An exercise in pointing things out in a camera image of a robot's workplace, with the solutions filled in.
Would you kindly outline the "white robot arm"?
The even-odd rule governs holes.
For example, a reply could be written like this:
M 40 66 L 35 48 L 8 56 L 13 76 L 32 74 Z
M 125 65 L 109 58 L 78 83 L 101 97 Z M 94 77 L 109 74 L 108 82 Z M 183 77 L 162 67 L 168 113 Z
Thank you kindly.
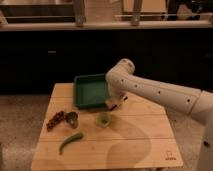
M 204 126 L 196 171 L 213 171 L 213 93 L 134 75 L 135 65 L 121 59 L 106 73 L 110 99 L 121 101 L 127 92 L 190 116 Z

